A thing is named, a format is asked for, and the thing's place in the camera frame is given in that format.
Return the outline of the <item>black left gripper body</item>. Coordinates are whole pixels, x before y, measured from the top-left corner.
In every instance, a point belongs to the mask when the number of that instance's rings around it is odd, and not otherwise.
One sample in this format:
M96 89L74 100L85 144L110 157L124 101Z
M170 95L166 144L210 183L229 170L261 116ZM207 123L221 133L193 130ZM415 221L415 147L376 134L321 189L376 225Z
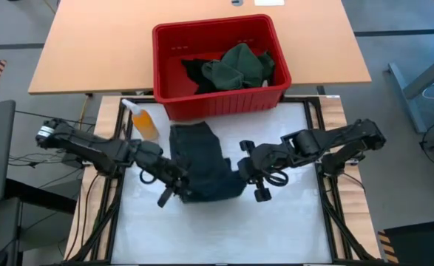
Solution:
M150 185L159 180L166 187L173 186L175 194L188 192L187 170L175 160L163 156L162 148L153 142L136 142L135 163L141 169L140 181Z

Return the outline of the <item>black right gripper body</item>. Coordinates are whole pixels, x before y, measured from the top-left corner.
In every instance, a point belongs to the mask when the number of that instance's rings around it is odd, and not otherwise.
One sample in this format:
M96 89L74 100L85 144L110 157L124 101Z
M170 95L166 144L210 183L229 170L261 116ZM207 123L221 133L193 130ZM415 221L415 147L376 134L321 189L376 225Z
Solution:
M245 182L256 182L263 179L266 182L287 182L288 175L283 171L292 165L294 147L282 142L281 144L263 143L252 152L246 152L247 157L238 163L238 172Z

